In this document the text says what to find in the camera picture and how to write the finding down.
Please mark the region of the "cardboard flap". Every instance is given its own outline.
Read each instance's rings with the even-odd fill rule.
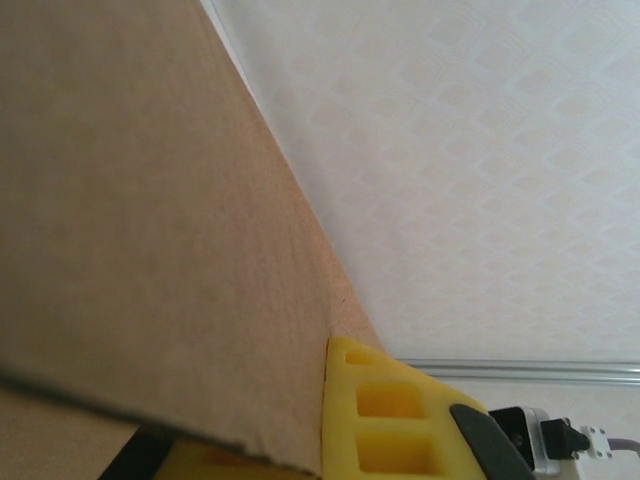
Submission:
[[[332,332],[377,345],[195,1],[11,2],[0,372],[320,472]]]

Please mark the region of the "cable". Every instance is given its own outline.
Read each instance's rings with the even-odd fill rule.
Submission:
[[[609,441],[609,448],[611,450],[628,450],[636,452],[638,457],[640,457],[640,442],[628,438],[608,438],[607,440]]]

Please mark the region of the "white wall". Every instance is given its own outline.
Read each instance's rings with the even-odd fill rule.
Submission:
[[[490,410],[514,405],[542,408],[551,418],[569,417],[576,426],[599,426],[609,437],[640,441],[640,390],[635,387],[472,381],[447,383],[479,400]],[[586,462],[585,473],[588,480],[640,478],[640,458],[631,452],[614,453],[611,461]]]
[[[397,357],[640,358],[640,4],[203,0]]]

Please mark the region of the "black object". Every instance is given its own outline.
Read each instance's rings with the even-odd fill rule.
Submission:
[[[173,439],[139,428],[98,480],[152,480]]]
[[[571,428],[563,419],[540,422],[547,457],[570,460],[576,452],[591,448],[589,437]]]
[[[533,458],[533,447],[531,445],[531,437],[527,426],[525,413],[520,407],[502,408],[500,410],[492,410],[489,415],[498,422],[498,425],[511,441],[516,450],[522,455],[527,462],[531,471],[535,470],[535,461]]]
[[[532,469],[489,415],[468,405],[449,408],[487,480],[535,480]]]

